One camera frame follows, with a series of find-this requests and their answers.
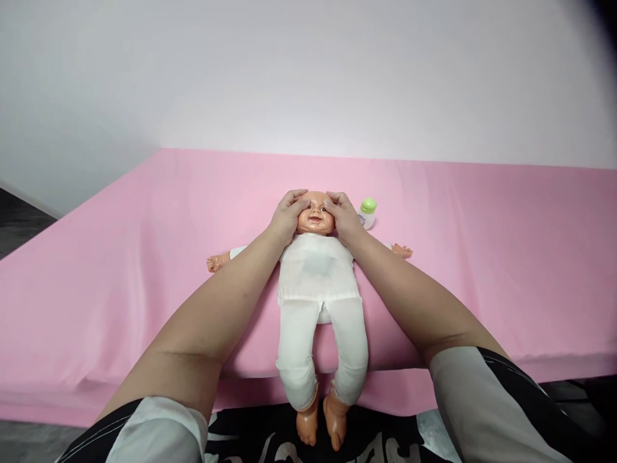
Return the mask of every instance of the small bottle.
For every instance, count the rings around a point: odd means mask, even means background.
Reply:
[[[377,208],[377,202],[373,198],[366,198],[360,208],[358,209],[358,217],[360,217],[360,223],[365,230],[368,230],[373,226],[375,222],[375,209]]]

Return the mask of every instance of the white wall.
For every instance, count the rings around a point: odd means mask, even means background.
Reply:
[[[2,0],[0,186],[66,213],[156,147],[617,168],[566,0]]]

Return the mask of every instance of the sleeve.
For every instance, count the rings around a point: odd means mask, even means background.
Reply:
[[[233,259],[245,249],[246,249],[246,246],[241,246],[239,248],[232,249],[231,251],[229,251],[229,257]]]
[[[429,367],[443,422],[467,462],[596,461],[597,442],[519,367],[480,347],[454,347]]]
[[[56,463],[203,462],[208,423],[166,397],[138,399],[103,417]]]

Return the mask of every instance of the doll face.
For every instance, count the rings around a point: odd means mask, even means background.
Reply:
[[[301,233],[318,233],[320,235],[329,235],[334,231],[334,217],[323,204],[324,201],[332,201],[330,196],[322,192],[304,193],[298,200],[310,199],[310,205],[307,209],[300,212],[298,216],[297,232]]]

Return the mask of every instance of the pink fabric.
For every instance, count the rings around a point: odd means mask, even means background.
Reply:
[[[298,187],[376,198],[372,234],[412,247],[537,381],[617,373],[617,171],[162,150],[0,261],[0,417],[89,425],[209,277],[206,257],[248,244]],[[400,369],[417,352],[356,274],[374,370],[360,403],[434,408],[428,373]],[[218,408],[285,401],[276,279]],[[314,359],[336,369],[331,326]]]

